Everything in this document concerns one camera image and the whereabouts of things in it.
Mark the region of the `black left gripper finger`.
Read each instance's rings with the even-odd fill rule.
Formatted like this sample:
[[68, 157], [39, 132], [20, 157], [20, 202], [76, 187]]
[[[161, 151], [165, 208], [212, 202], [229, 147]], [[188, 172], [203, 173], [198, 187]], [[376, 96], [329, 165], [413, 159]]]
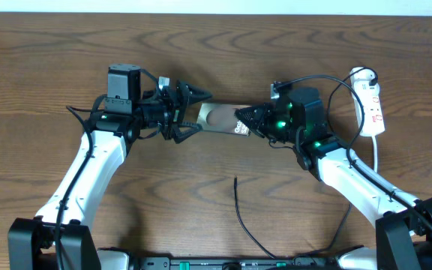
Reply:
[[196, 104], [212, 98], [212, 93], [187, 82], [180, 82], [180, 92], [186, 104]]
[[176, 144], [182, 143], [189, 137], [202, 130], [202, 126], [197, 123], [182, 121], [172, 126], [172, 138]]

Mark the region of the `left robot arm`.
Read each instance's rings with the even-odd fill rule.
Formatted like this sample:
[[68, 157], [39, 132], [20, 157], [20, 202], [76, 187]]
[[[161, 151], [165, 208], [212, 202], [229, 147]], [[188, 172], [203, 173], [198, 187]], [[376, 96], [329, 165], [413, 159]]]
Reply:
[[141, 131], [182, 143], [202, 129], [184, 120], [187, 108], [212, 94], [183, 81], [171, 86], [169, 78], [134, 64], [111, 64], [107, 78], [107, 93], [95, 99], [87, 119], [68, 107], [82, 125], [79, 150], [47, 203], [32, 219], [11, 225], [11, 269], [138, 269], [131, 252], [95, 246], [95, 214], [131, 146], [143, 140]]

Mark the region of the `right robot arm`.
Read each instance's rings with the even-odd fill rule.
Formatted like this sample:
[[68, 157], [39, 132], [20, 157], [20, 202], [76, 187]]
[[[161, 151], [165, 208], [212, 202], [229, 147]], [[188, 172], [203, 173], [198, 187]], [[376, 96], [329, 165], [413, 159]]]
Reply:
[[315, 88], [281, 93], [274, 103], [235, 111], [259, 137], [290, 143], [297, 162], [334, 188], [372, 224], [376, 247], [354, 247], [329, 260], [334, 269], [432, 269], [432, 198], [421, 200], [385, 180], [327, 125]]

